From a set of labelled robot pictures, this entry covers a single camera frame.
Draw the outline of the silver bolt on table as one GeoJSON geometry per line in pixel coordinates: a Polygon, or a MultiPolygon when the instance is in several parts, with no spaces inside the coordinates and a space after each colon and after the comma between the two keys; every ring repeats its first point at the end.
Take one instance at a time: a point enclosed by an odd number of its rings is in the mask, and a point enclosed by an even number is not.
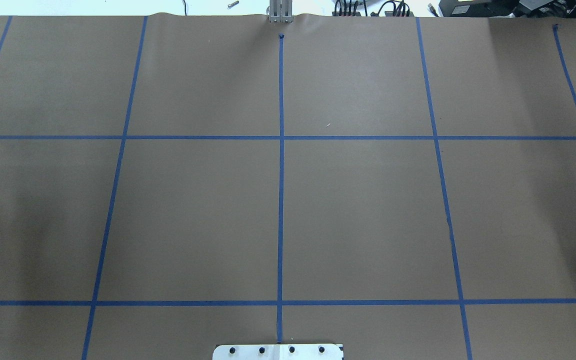
{"type": "Polygon", "coordinates": [[[239,0],[235,0],[235,1],[233,1],[232,3],[228,4],[228,5],[227,5],[227,8],[228,8],[228,9],[232,9],[233,7],[237,6],[238,4],[240,4],[240,1],[239,1],[239,0]]]}

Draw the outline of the black monitor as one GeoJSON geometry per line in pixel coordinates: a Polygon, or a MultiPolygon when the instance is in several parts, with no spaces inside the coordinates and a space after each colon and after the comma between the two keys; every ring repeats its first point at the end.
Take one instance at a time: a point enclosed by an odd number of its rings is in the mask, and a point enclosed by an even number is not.
{"type": "Polygon", "coordinates": [[[576,19],[576,0],[439,0],[444,18],[576,19]]]}

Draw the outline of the brown paper table cover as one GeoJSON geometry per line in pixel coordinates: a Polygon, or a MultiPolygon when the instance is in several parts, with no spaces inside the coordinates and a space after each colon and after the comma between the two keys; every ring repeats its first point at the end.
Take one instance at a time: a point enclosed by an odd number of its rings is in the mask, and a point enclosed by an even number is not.
{"type": "Polygon", "coordinates": [[[0,360],[576,360],[576,20],[0,16],[0,360]]]}

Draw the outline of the aluminium frame post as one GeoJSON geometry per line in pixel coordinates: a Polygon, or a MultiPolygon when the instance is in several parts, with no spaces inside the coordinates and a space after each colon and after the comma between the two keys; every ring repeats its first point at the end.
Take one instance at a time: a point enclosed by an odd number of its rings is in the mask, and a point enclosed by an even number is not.
{"type": "Polygon", "coordinates": [[[270,0],[267,8],[270,23],[290,24],[294,21],[292,0],[270,0]]]}

